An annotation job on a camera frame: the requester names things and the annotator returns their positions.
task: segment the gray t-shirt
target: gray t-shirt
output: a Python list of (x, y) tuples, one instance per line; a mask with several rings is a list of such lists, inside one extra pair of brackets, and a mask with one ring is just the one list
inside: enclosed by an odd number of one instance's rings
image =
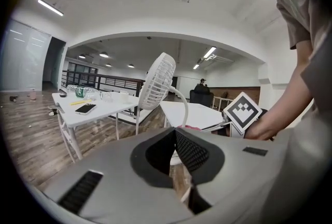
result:
[(311, 40), (314, 52), (325, 39), (331, 16), (321, 0), (276, 0), (277, 8), (287, 22), (291, 49), (303, 40)]

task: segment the fluorescent light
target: fluorescent light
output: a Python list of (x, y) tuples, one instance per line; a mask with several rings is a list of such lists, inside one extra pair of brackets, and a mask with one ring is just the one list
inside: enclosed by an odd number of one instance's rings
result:
[(217, 48), (216, 48), (216, 47), (211, 47), (211, 49), (206, 53), (206, 55), (204, 55), (204, 58), (208, 58), (209, 55), (210, 55), (211, 53), (213, 53), (213, 51), (214, 51), (215, 49), (217, 49)]
[(49, 4), (47, 4), (46, 2), (44, 2), (43, 0), (38, 0), (38, 3), (42, 4), (43, 6), (47, 7), (48, 9), (54, 11), (58, 15), (63, 16), (62, 12), (60, 12), (57, 9), (55, 9), (54, 7), (50, 6)]
[(40, 39), (36, 39), (36, 38), (31, 38), (31, 39), (35, 39), (35, 40), (38, 40), (38, 41), (41, 41), (42, 43), (44, 43), (44, 41), (40, 40)]
[[(14, 39), (16, 39), (16, 38), (14, 38)], [(25, 41), (23, 41), (23, 40), (21, 40), (21, 39), (16, 39), (16, 40), (19, 40), (19, 41), (25, 42)]]
[(108, 57), (107, 52), (101, 52), (99, 55), (100, 55), (101, 57), (104, 57), (104, 58), (107, 58), (107, 57)]
[(22, 35), (22, 33), (20, 33), (20, 32), (17, 32), (17, 31), (13, 31), (13, 30), (10, 30), (11, 32), (15, 32), (15, 33), (17, 33), (17, 34), (20, 34), (20, 35)]

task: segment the black vent slot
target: black vent slot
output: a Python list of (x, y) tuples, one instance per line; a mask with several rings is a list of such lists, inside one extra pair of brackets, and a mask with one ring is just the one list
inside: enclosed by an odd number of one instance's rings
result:
[(190, 173), (197, 170), (209, 158), (209, 152), (205, 148), (189, 140), (178, 131), (176, 131), (176, 151)]
[(87, 202), (103, 175), (88, 171), (58, 202), (66, 210), (78, 214)]

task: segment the black chair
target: black chair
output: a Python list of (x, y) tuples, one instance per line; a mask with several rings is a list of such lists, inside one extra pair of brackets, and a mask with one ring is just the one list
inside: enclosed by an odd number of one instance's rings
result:
[(211, 107), (214, 94), (210, 93), (196, 93), (195, 90), (190, 91), (190, 103), (199, 103), (206, 107)]

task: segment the wooden floor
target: wooden floor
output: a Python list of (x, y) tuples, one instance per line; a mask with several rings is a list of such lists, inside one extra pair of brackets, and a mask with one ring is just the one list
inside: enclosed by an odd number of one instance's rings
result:
[[(30, 101), (26, 92), (0, 95), (0, 112), (8, 150), (23, 179), (40, 190), (52, 181), (56, 173), (73, 165), (60, 134), (58, 118), (48, 115), (48, 106), (54, 105), (54, 92), (56, 89), (51, 85), (44, 85), (43, 91), (37, 93), (35, 102)], [(19, 96), (15, 103), (9, 100), (10, 95)], [(167, 100), (179, 99), (169, 95)], [(161, 128), (163, 124), (164, 113), (159, 106), (141, 123), (139, 132)], [(86, 157), (100, 146), (116, 140), (115, 120), (106, 117), (94, 123), (81, 125), (75, 133), (82, 155)], [(134, 134), (134, 125), (119, 122), (120, 139)], [(180, 178), (185, 175), (182, 168), (172, 171), (175, 174), (178, 172)], [(180, 179), (175, 184), (180, 196), (188, 186), (188, 180), (185, 179)]]

